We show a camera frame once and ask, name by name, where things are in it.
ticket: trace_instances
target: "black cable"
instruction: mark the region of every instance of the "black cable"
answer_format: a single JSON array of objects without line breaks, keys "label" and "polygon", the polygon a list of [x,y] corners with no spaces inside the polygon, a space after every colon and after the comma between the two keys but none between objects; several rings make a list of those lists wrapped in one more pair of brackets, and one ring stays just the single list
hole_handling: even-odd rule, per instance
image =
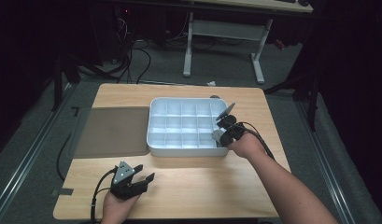
[{"label": "black cable", "polygon": [[170,39],[166,39],[165,40],[165,42],[167,43],[167,44],[170,44],[171,45],[171,43],[170,43],[170,41],[173,41],[173,40],[178,40],[178,39],[180,39],[180,38],[183,38],[183,37],[187,37],[188,35],[184,35],[184,31],[185,31],[185,29],[187,28],[187,24],[189,24],[188,23],[188,19],[190,18],[190,12],[188,12],[187,13],[187,17],[185,18],[185,21],[184,21],[184,25],[182,26],[182,29],[181,29],[181,31],[178,33],[178,35],[175,35],[173,38],[170,38]]},{"label": "black cable", "polygon": [[241,125],[237,125],[237,124],[232,124],[232,123],[228,123],[228,122],[225,122],[225,124],[228,124],[228,125],[231,125],[233,127],[236,127],[236,128],[240,128],[240,129],[243,129],[244,131],[247,131],[249,133],[251,133],[252,135],[254,135],[255,137],[258,138],[258,140],[261,142],[263,148],[265,149],[265,152],[266,154],[272,158],[274,161],[276,160],[275,159],[275,156],[273,155],[272,151],[270,150],[270,148],[266,145],[266,143],[264,142],[263,138],[261,137],[261,135],[258,133],[257,129],[252,126],[250,123],[247,123],[247,122],[238,122],[238,124],[247,124],[249,126],[251,126],[255,131],[253,130],[250,130],[244,126],[241,126]]},{"label": "black cable", "polygon": [[229,46],[238,46],[238,45],[241,45],[243,43],[246,44],[246,43],[250,42],[250,40],[246,40],[246,39],[239,40],[237,43],[230,43],[228,41],[223,41],[223,40],[219,40],[219,39],[217,39],[216,41],[219,44],[229,45]]},{"label": "black cable", "polygon": [[123,69],[126,69],[130,65],[129,57],[127,55],[127,51],[126,50],[127,49],[131,49],[133,47],[133,44],[134,44],[134,42],[132,42],[130,44],[130,46],[123,46],[123,47],[121,47],[122,50],[120,51],[120,55],[123,55],[123,56],[119,56],[120,58],[122,58],[121,64],[118,67],[113,68],[113,69],[111,69],[109,71],[103,71],[100,68],[94,66],[93,64],[90,64],[88,62],[83,61],[82,59],[80,59],[76,55],[69,55],[69,56],[70,56],[70,58],[77,65],[83,65],[84,67],[86,67],[87,69],[92,71],[91,73],[89,73],[87,71],[84,71],[81,68],[78,68],[78,71],[80,73],[82,73],[82,74],[85,74],[85,75],[88,75],[88,76],[97,75],[99,77],[103,77],[103,78],[106,78],[106,79],[116,79],[116,80],[118,80],[118,78],[112,76],[112,74],[115,74],[115,73],[117,73],[117,72],[119,72],[119,71],[121,71]]},{"label": "black cable", "polygon": [[68,140],[69,140],[70,137],[71,137],[71,134],[69,134],[68,137],[65,139],[65,142],[63,143],[62,148],[60,149],[59,155],[57,156],[57,160],[56,160],[56,170],[57,170],[57,174],[59,175],[59,177],[60,177],[63,181],[65,181],[65,178],[63,177],[62,173],[60,172],[60,167],[59,167],[59,166],[60,166],[60,157],[61,157],[61,155],[62,155],[62,153],[63,153],[63,150],[64,150],[64,148],[65,148],[65,146],[66,146],[66,144],[67,144],[67,142],[68,142]]},{"label": "black cable", "polygon": [[100,189],[100,190],[98,190],[98,192],[97,192],[97,193],[100,193],[101,191],[103,191],[103,190],[107,190],[107,189],[111,189],[111,188],[104,188],[104,189]]},{"label": "black cable", "polygon": [[106,174],[103,175],[103,177],[101,177],[100,181],[98,182],[97,186],[95,187],[95,191],[94,191],[94,194],[92,196],[92,207],[91,207],[91,223],[94,224],[96,223],[95,222],[95,203],[97,201],[97,194],[98,192],[100,192],[101,190],[98,190],[100,188],[100,185],[101,183],[103,182],[103,180],[110,174],[115,174],[118,170],[118,166],[115,166],[114,169],[106,172]]},{"label": "black cable", "polygon": [[120,80],[121,78],[124,76],[124,74],[126,74],[126,72],[130,69],[130,64],[132,62],[132,49],[130,49],[130,57],[126,55],[126,58],[128,60],[128,64],[126,66],[126,68],[123,70],[123,72],[120,74],[120,76],[118,77],[118,80],[117,80],[117,83],[120,83]]},{"label": "black cable", "polygon": [[[133,61],[133,49],[130,49],[130,63]],[[129,67],[127,69],[127,78],[126,78],[126,83],[127,84],[132,84],[133,81],[132,81],[132,75],[130,75],[130,63],[129,63]]]},{"label": "black cable", "polygon": [[[208,50],[208,49],[211,49],[211,48],[213,48],[215,45],[216,45],[216,40],[217,40],[217,38],[216,37],[211,37],[212,38],[212,43],[211,43],[211,45],[209,46],[209,47],[207,47],[207,48],[204,48],[204,49],[199,49],[199,48],[197,48],[197,47],[195,47],[193,44],[192,44],[192,47],[194,48],[194,49],[199,49],[199,50]],[[203,39],[199,36],[198,38],[197,38],[198,40],[200,40],[200,41],[202,41],[202,42],[207,42],[207,41],[203,41]]]},{"label": "black cable", "polygon": [[84,222],[79,222],[79,224],[91,224],[91,222],[90,221],[84,221]]},{"label": "black cable", "polygon": [[185,37],[188,37],[188,36],[184,35],[176,39],[166,40],[165,43],[174,47],[182,47],[188,43],[187,39],[183,40]]},{"label": "black cable", "polygon": [[137,79],[135,84],[138,84],[140,82],[141,77],[144,75],[145,72],[147,72],[147,70],[149,69],[149,66],[150,66],[150,55],[146,51],[144,51],[143,49],[138,49],[138,50],[141,50],[141,51],[143,51],[144,53],[147,54],[147,56],[149,58],[149,62],[148,62],[147,67],[145,68],[145,70],[141,73],[141,75],[138,76],[138,79]]},{"label": "black cable", "polygon": [[88,77],[91,77],[91,76],[95,76],[95,73],[91,73],[89,71],[86,71],[86,70],[83,70],[82,68],[78,67],[78,72],[83,74],[83,75],[86,75]]}]

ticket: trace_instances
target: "white plastic tray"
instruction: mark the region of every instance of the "white plastic tray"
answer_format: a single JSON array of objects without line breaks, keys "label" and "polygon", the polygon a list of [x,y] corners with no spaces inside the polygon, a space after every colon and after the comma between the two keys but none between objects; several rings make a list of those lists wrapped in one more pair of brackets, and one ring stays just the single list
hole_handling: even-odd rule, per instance
[{"label": "white plastic tray", "polygon": [[156,98],[150,104],[147,143],[157,157],[226,156],[212,133],[227,107],[216,98]]}]

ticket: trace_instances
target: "dark gray carpet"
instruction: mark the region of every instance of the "dark gray carpet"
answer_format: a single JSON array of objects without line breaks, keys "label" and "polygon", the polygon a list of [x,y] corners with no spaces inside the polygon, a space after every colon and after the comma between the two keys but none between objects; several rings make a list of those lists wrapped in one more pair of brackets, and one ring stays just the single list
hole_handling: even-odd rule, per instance
[{"label": "dark gray carpet", "polygon": [[[207,82],[215,81],[217,86],[267,89],[286,78],[301,49],[301,46],[296,46],[279,50],[275,46],[267,45],[261,58],[266,83],[258,85],[248,56],[252,52],[253,45],[254,43],[247,42],[236,46],[216,45],[208,50],[196,49],[193,55],[191,77],[184,78],[182,76],[183,46],[168,45],[163,49],[149,44],[144,50],[149,53],[151,64],[141,80],[147,83],[154,81],[186,85],[206,85]],[[136,46],[141,48],[146,46],[146,43],[139,42]],[[197,47],[209,48],[209,45],[204,44]],[[133,50],[130,70],[133,83],[148,65],[148,59],[147,54],[143,51]],[[114,65],[106,65],[105,69],[109,69],[111,66]],[[112,81],[95,76],[82,76],[82,81],[72,87],[74,88],[73,93],[67,98],[68,100],[48,133],[32,169],[7,208],[1,223],[79,223],[79,220],[66,222],[55,220],[52,216],[57,196],[51,194],[63,184],[56,172],[56,161],[65,139],[72,132],[77,121],[73,107],[90,108],[98,87],[107,82]],[[123,77],[122,83],[126,82],[130,82],[130,79]],[[0,195],[50,114],[53,106],[52,99],[53,88],[52,85],[49,85],[39,102],[23,118],[21,127],[1,153]],[[267,95],[267,100],[292,172],[304,181],[340,220],[334,200],[321,174],[308,129],[304,126],[304,117],[292,101],[290,91]],[[355,222],[382,223],[382,217],[348,157],[321,98],[318,103],[317,135],[345,194]],[[71,158],[63,153],[60,158],[60,170],[64,176],[70,162]],[[261,220],[281,223],[279,218]]]}]

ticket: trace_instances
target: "white desk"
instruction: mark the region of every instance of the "white desk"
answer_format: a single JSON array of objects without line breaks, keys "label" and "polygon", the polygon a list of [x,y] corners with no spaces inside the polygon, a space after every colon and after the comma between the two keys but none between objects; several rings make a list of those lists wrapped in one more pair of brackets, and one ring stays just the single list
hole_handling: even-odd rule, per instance
[{"label": "white desk", "polygon": [[[275,0],[192,0],[191,3],[211,3],[211,4],[223,4],[228,6],[237,7],[258,7],[272,10],[283,10],[291,12],[305,12],[311,13],[313,8],[311,6],[303,7],[296,3],[280,2]],[[192,38],[193,35],[209,35],[216,37],[226,37],[235,39],[245,39],[258,41],[259,45],[256,48],[255,53],[250,55],[251,61],[254,67],[255,76],[259,84],[264,83],[263,73],[260,65],[260,57],[262,54],[263,46],[266,42],[266,38],[269,35],[273,20],[268,20],[266,24],[261,26],[245,25],[239,23],[219,22],[219,21],[201,21],[194,20],[193,13],[190,13],[189,29],[188,29],[188,46],[185,53],[184,62],[184,77],[191,75],[191,55],[192,55]]]}]

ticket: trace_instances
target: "desk leg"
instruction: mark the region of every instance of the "desk leg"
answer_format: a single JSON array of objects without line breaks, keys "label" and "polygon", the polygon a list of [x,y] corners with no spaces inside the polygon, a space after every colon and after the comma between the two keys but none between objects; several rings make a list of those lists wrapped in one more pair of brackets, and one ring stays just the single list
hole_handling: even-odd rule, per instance
[{"label": "desk leg", "polygon": [[188,46],[187,52],[185,53],[185,62],[184,62],[184,77],[191,76],[191,39],[193,35],[193,13],[190,12],[190,22],[188,28]]},{"label": "desk leg", "polygon": [[257,77],[257,82],[259,84],[264,83],[263,73],[262,73],[261,65],[260,65],[260,57],[262,54],[263,46],[266,42],[266,38],[269,35],[269,31],[270,31],[270,28],[272,26],[272,22],[273,22],[273,20],[271,19],[266,23],[266,26],[264,27],[263,32],[262,32],[262,38],[260,40],[260,45],[258,46],[258,50],[256,53],[251,54],[251,60],[252,60],[252,64],[254,65],[255,76]]},{"label": "desk leg", "polygon": [[59,54],[54,63],[54,106],[51,109],[56,111],[63,101],[63,74],[71,84],[80,82],[78,67],[66,54]]}]

